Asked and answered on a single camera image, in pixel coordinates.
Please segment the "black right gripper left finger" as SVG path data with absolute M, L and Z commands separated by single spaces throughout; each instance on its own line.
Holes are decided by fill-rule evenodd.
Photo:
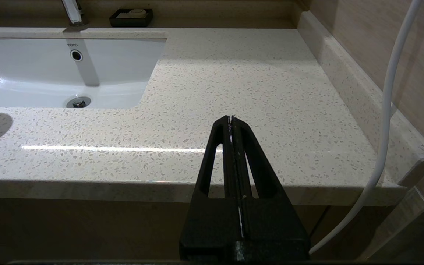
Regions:
M 224 198 L 210 198 L 217 146 L 222 145 Z M 231 261 L 242 238 L 238 174 L 231 141 L 231 117 L 214 122 L 190 208 L 180 237 L 180 258 L 188 261 Z

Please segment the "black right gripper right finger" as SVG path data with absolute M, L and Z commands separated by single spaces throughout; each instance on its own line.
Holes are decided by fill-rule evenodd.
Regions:
M 234 260 L 308 260 L 309 236 L 252 129 L 232 117 L 231 134 L 241 213 Z

